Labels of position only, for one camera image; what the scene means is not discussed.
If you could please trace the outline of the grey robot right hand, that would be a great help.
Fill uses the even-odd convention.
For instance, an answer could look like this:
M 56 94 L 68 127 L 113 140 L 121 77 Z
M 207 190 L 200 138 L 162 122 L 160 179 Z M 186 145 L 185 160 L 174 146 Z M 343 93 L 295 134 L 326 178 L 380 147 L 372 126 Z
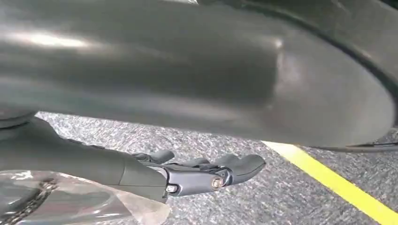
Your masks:
M 398 124 L 395 0 L 3 0 L 0 169 L 61 172 L 164 202 L 264 160 L 168 165 L 59 136 L 64 113 L 330 151 Z

